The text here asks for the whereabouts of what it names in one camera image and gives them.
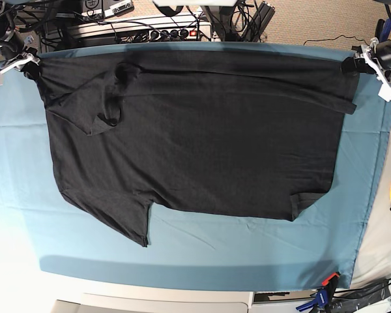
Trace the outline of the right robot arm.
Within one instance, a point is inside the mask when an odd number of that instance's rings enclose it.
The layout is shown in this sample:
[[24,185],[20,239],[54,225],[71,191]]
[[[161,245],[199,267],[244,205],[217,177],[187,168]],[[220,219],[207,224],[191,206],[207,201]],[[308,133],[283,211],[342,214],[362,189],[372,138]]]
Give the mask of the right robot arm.
[[31,46],[33,38],[17,34],[16,16],[12,5],[0,1],[0,86],[4,84],[4,75],[13,69],[30,80],[40,77],[40,58]]

